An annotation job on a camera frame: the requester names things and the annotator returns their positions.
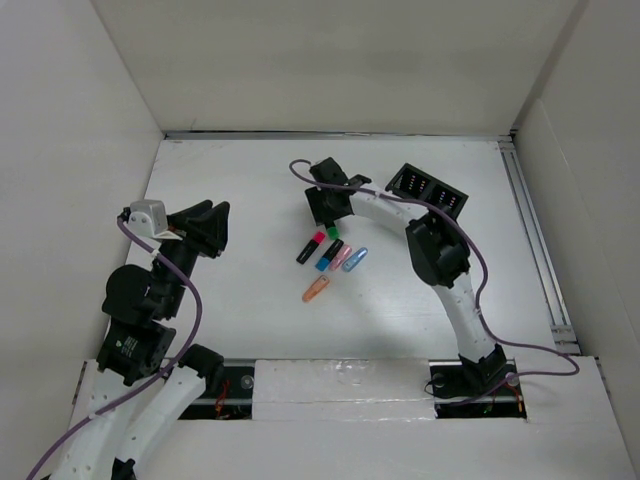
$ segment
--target light blue highlighter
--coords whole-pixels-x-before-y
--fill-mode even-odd
[[[360,263],[360,261],[367,256],[367,253],[369,253],[369,250],[367,250],[365,247],[362,247],[361,249],[359,249],[356,253],[354,253],[353,255],[351,255],[346,262],[344,262],[342,264],[342,269],[345,272],[350,272],[351,270],[353,270],[354,268],[356,268],[356,266]]]

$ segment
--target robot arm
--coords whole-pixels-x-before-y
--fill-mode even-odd
[[[159,378],[160,364],[175,336],[175,330],[160,320],[174,317],[182,301],[185,286],[177,273],[188,278],[198,256],[215,258],[222,253],[228,214],[228,203],[213,207],[208,200],[169,216],[162,202],[152,200],[134,202],[123,212],[121,218],[129,222],[132,233],[161,241],[159,251],[174,270],[156,258],[151,271],[125,265],[109,277],[102,310],[111,319],[97,357],[91,421],[74,437],[51,480],[135,479],[184,409],[206,389],[217,387],[223,357],[192,344],[161,391],[129,426],[139,400],[134,391],[152,381],[149,377]],[[134,396],[104,411],[127,394]]]
[[[374,183],[367,184],[367,188],[385,193]],[[373,220],[401,236],[407,236],[406,230],[411,222],[424,216],[424,208],[418,205],[395,203],[362,192],[351,196],[351,208],[355,216]],[[451,288],[443,285],[431,286],[451,321],[460,356],[475,363],[490,356],[496,344],[488,337],[478,318],[469,274],[462,273],[458,276]]]
[[[362,175],[348,179],[331,158],[312,166],[310,172],[319,183],[355,187],[365,185],[367,190],[389,195]],[[439,182],[433,177],[430,177],[430,180],[432,183]],[[455,192],[459,196],[463,195],[461,192],[441,182],[432,185],[425,193],[427,191],[435,192],[437,200],[448,200],[447,204],[443,205],[440,202],[438,206],[450,213],[450,216],[453,217],[454,212],[459,213],[462,204],[454,200],[460,197],[447,196],[446,193]],[[333,226],[333,222],[339,218],[356,215],[369,218],[405,236],[414,271],[423,282],[434,289],[451,322],[464,377],[471,387],[470,391],[481,393],[503,378],[506,365],[504,352],[502,347],[487,335],[475,308],[469,276],[469,248],[451,226],[434,214],[425,214],[424,208],[418,205],[393,202],[371,193],[312,187],[306,190],[305,194],[318,225]]]

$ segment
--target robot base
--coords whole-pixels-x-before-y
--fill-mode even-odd
[[[513,387],[517,390],[520,401],[515,398],[513,390],[500,388],[495,392],[495,395],[489,395],[467,405],[452,406],[451,403],[487,391],[491,385],[486,385],[481,391],[478,391],[477,386],[469,383],[465,366],[460,360],[431,361],[429,362],[429,370],[431,381],[425,391],[435,397],[434,408],[438,419],[527,418],[520,385]],[[493,384],[503,379],[509,372],[517,372],[513,362],[504,365],[502,371],[496,375]]]

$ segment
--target cable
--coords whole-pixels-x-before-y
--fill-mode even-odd
[[[398,197],[395,197],[395,196],[392,196],[392,195],[387,195],[387,194],[384,194],[384,193],[376,192],[375,190],[372,190],[372,189],[366,188],[366,187],[355,187],[355,186],[349,186],[349,185],[333,185],[333,184],[330,184],[330,183],[316,182],[315,180],[307,178],[304,175],[301,175],[300,173],[298,173],[296,171],[295,166],[297,164],[300,164],[300,163],[304,163],[306,165],[311,165],[311,162],[309,160],[298,159],[298,160],[294,160],[293,162],[291,162],[289,164],[289,170],[291,171],[291,173],[296,178],[302,180],[303,182],[306,182],[306,183],[309,183],[311,185],[314,185],[316,187],[326,188],[326,189],[331,189],[331,190],[339,190],[339,191],[368,193],[369,195],[374,195],[374,196],[382,198],[383,200],[389,200],[391,202],[420,205],[422,207],[425,207],[430,212],[433,212],[436,215],[438,215],[442,220],[444,220],[447,224],[449,224],[449,226],[451,226],[451,228],[453,228],[456,232],[458,232],[458,234],[464,239],[465,242],[467,242],[467,244],[469,245],[469,248],[471,248],[471,250],[473,250],[473,253],[475,254],[475,256],[478,259],[478,262],[480,263],[480,267],[482,269],[482,282],[480,282],[480,286],[478,287],[478,291],[476,292],[476,298],[475,298],[475,304],[476,305],[475,306],[476,306],[476,310],[478,311],[478,317],[480,318],[480,323],[482,324],[482,328],[484,328],[485,332],[487,332],[487,335],[492,340],[494,340],[495,342],[501,343],[503,345],[508,345],[510,347],[528,348],[528,349],[531,349],[531,350],[539,350],[539,351],[542,351],[542,352],[553,353],[554,355],[557,355],[558,357],[561,357],[561,358],[565,359],[567,362],[569,362],[573,366],[573,370],[570,371],[570,372],[552,372],[552,371],[546,371],[546,370],[530,370],[530,371],[526,371],[526,372],[513,373],[511,375],[506,376],[502,380],[500,380],[496,385],[491,387],[489,390],[487,390],[483,394],[475,396],[475,397],[467,398],[467,399],[462,400],[460,402],[451,402],[451,403],[449,403],[450,406],[462,406],[462,405],[467,405],[469,403],[473,403],[473,402],[475,402],[477,400],[480,400],[483,397],[486,397],[487,395],[491,395],[493,392],[495,392],[496,390],[501,388],[503,385],[506,385],[507,382],[512,381],[512,380],[514,380],[516,378],[529,376],[529,375],[570,377],[572,375],[577,375],[578,373],[580,373],[580,366],[575,362],[575,360],[573,360],[567,354],[564,354],[562,352],[558,352],[557,350],[554,350],[553,348],[545,347],[545,346],[542,346],[542,345],[534,345],[534,344],[530,344],[530,343],[519,343],[519,342],[511,342],[509,340],[503,340],[503,339],[501,339],[500,337],[498,337],[497,335],[495,335],[491,331],[491,329],[489,328],[489,325],[487,324],[487,321],[484,318],[484,315],[482,313],[482,309],[480,308],[480,296],[482,295],[482,292],[485,289],[485,287],[487,286],[487,282],[489,281],[489,267],[487,265],[486,260],[482,256],[482,253],[480,252],[480,249],[476,246],[476,244],[473,242],[473,240],[471,240],[469,235],[467,235],[467,233],[460,227],[460,225],[458,225],[458,223],[454,219],[452,219],[449,215],[447,215],[444,211],[440,210],[438,207],[436,207],[436,206],[434,206],[434,205],[432,205],[430,203],[423,202],[422,200],[414,200],[412,198],[398,198]]]
[[[127,227],[125,227],[124,220],[121,219],[120,217],[118,217],[118,228],[120,229],[120,231],[122,231],[122,233],[125,234],[125,236],[127,238],[129,238],[133,243],[138,245],[140,248],[145,250],[147,253],[153,253],[154,252],[154,249],[152,247],[150,247],[145,242],[140,240],[133,233],[131,233],[131,231]],[[187,350],[189,349],[189,347],[193,343],[193,340],[194,340],[196,334],[198,333],[198,329],[200,328],[200,321],[202,320],[202,298],[200,297],[200,293],[198,292],[198,289],[193,284],[193,282],[189,279],[189,277],[187,277],[184,273],[182,273],[182,271],[171,260],[169,260],[167,257],[162,255],[161,253],[158,253],[156,258],[165,267],[167,267],[169,270],[171,270],[171,272],[174,273],[182,281],[182,283],[184,283],[184,285],[189,290],[191,290],[191,293],[193,294],[193,298],[196,301],[196,319],[193,322],[193,328],[191,329],[191,333],[189,333],[189,336],[187,337],[187,340],[184,342],[184,345],[182,346],[182,348],[178,351],[176,356],[173,357],[169,361],[169,363],[167,363],[166,366],[161,368],[155,375],[153,375],[151,378],[149,378],[149,380],[147,380],[145,383],[143,383],[139,387],[135,388],[134,390],[131,390],[129,393],[121,396],[120,398],[115,399],[112,402],[109,402],[104,407],[99,408],[98,410],[96,410],[94,412],[94,414],[93,414],[95,416],[104,415],[105,413],[116,409],[117,407],[122,405],[127,400],[130,400],[133,397],[135,397],[136,395],[138,395],[138,394],[142,393],[143,391],[145,391],[153,383],[155,383],[156,381],[160,380],[166,373],[171,371],[171,369],[178,363],[178,361],[182,358],[182,356],[187,352]],[[36,463],[35,466],[31,469],[31,472],[29,472],[29,475],[27,476],[27,480],[33,480],[35,478],[36,474],[38,473],[38,471],[45,464],[45,462],[47,460],[49,460],[49,457],[51,457],[51,455],[53,455],[53,453],[58,448],[60,448],[69,438],[71,438],[71,436],[73,436],[82,427],[87,425],[91,420],[92,420],[92,418],[90,418],[90,417],[83,418],[78,423],[76,423],[73,427],[71,427],[69,430],[67,430],[58,440],[56,440],[55,443],[53,445],[51,445],[51,447],[49,447],[49,449],[44,453],[44,455],[42,455],[40,460],[38,460],[38,463]]]

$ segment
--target purple cable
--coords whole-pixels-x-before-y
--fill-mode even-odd
[[[448,405],[451,405],[451,406],[454,406],[454,407],[459,407],[459,406],[462,406],[462,405],[467,405],[469,403],[473,403],[473,402],[475,402],[477,400],[480,400],[481,398],[486,397],[487,395],[491,395],[493,392],[495,392],[499,388],[502,388],[502,386],[505,385],[507,382],[509,382],[509,381],[511,381],[513,379],[516,379],[516,378],[524,377],[524,376],[546,375],[546,376],[554,376],[554,377],[570,377],[572,375],[577,375],[578,373],[580,373],[580,366],[576,363],[575,360],[573,360],[571,357],[569,357],[568,355],[566,355],[564,353],[558,352],[557,350],[554,350],[554,349],[549,348],[549,347],[544,347],[542,345],[534,345],[534,344],[530,344],[530,343],[518,343],[518,342],[511,342],[509,340],[503,340],[503,339],[501,339],[500,337],[498,337],[496,334],[494,334],[491,331],[491,329],[489,328],[489,325],[487,324],[487,321],[484,318],[482,310],[480,308],[480,296],[482,294],[482,291],[487,286],[487,282],[489,281],[489,267],[487,266],[487,262],[484,259],[484,257],[482,256],[482,253],[480,253],[480,249],[478,249],[478,247],[473,242],[473,240],[471,240],[471,238],[469,238],[469,235],[467,235],[467,233],[460,227],[460,225],[458,225],[458,223],[454,219],[452,219],[449,215],[447,215],[444,211],[440,210],[438,207],[436,207],[434,205],[431,205],[430,203],[423,202],[421,200],[414,200],[414,199],[409,199],[409,198],[398,198],[398,197],[394,197],[394,196],[391,196],[391,195],[386,195],[384,193],[378,193],[375,190],[372,190],[372,189],[366,188],[366,187],[353,187],[353,186],[347,186],[347,185],[333,185],[333,184],[330,184],[330,183],[316,182],[315,180],[311,180],[310,178],[307,178],[307,177],[299,174],[295,170],[295,168],[294,168],[295,165],[297,165],[299,163],[304,163],[306,165],[311,165],[311,162],[309,160],[304,160],[304,159],[294,160],[293,162],[291,162],[289,164],[289,170],[291,171],[291,173],[293,173],[294,176],[296,176],[297,178],[299,178],[303,182],[309,183],[311,185],[315,185],[316,187],[328,188],[328,189],[332,189],[332,190],[347,190],[347,191],[352,191],[352,192],[362,192],[362,193],[368,193],[370,195],[377,195],[378,197],[380,197],[380,198],[382,198],[384,200],[389,200],[391,202],[409,203],[409,204],[414,204],[414,205],[420,205],[422,207],[426,207],[430,212],[433,212],[433,213],[437,214],[440,218],[442,218],[445,222],[447,222],[456,232],[458,232],[460,234],[460,236],[465,240],[465,242],[467,242],[467,244],[469,245],[471,250],[473,250],[473,253],[475,253],[476,257],[478,258],[478,261],[480,262],[480,267],[482,268],[482,282],[480,283],[480,286],[478,287],[478,291],[476,292],[475,303],[476,303],[476,309],[478,310],[478,317],[480,318],[480,323],[482,323],[482,328],[484,328],[485,332],[487,332],[487,335],[492,340],[494,340],[495,342],[501,343],[503,345],[508,345],[510,347],[528,348],[528,349],[531,349],[531,350],[539,350],[539,351],[542,351],[542,352],[553,353],[554,355],[557,355],[558,357],[561,357],[561,358],[565,359],[574,368],[570,372],[551,372],[551,371],[546,371],[546,370],[530,370],[530,371],[526,371],[526,372],[513,373],[511,375],[507,375],[500,382],[498,382],[496,385],[494,385],[491,389],[487,390],[485,393],[483,393],[481,395],[478,395],[476,397],[467,398],[467,399],[462,400],[460,402],[451,402]]]
[[[120,231],[122,231],[122,233],[126,235],[127,238],[129,238],[133,243],[138,245],[140,248],[142,248],[148,253],[154,252],[154,249],[152,247],[144,243],[142,240],[136,237],[133,233],[131,233],[127,227],[125,227],[124,221],[121,218],[118,218],[118,228],[120,229]],[[187,350],[193,343],[193,340],[196,334],[198,333],[198,329],[200,328],[200,321],[202,320],[202,298],[200,297],[200,293],[198,292],[198,289],[193,284],[193,282],[189,279],[189,277],[187,277],[184,273],[182,273],[182,271],[178,267],[176,267],[174,263],[171,262],[171,260],[169,260],[167,257],[165,257],[164,255],[158,252],[156,258],[164,266],[166,266],[169,270],[171,270],[171,272],[173,272],[189,290],[191,290],[191,293],[193,294],[193,297],[196,301],[196,319],[193,322],[193,328],[191,329],[191,333],[189,333],[189,336],[187,337],[187,340],[184,342],[184,345],[182,346],[182,348],[178,351],[175,357],[169,360],[169,363],[167,363],[165,367],[161,368],[158,371],[158,373],[153,375],[151,378],[149,378],[149,380],[147,380],[145,383],[143,383],[139,387],[135,388],[134,390],[131,390],[129,393],[121,396],[120,398],[115,399],[113,402],[109,402],[104,407],[96,410],[94,412],[96,416],[104,415],[105,413],[116,409],[127,400],[130,400],[136,395],[142,393],[147,388],[149,388],[153,383],[160,380],[167,372],[169,372],[176,365],[176,363],[178,363],[178,361],[180,361],[182,356],[187,352]],[[56,442],[53,445],[51,445],[51,447],[49,447],[49,450],[47,450],[44,453],[44,455],[42,455],[42,458],[38,460],[38,463],[36,463],[36,465],[31,469],[31,472],[29,472],[29,475],[27,476],[27,480],[34,480],[36,474],[40,471],[40,469],[45,464],[45,462],[49,459],[49,457],[51,457],[51,455],[53,455],[53,453],[58,448],[60,448],[72,435],[74,435],[78,430],[80,430],[90,421],[91,421],[91,418],[89,417],[83,418],[78,423],[76,423],[73,427],[67,430],[58,440],[56,440]]]

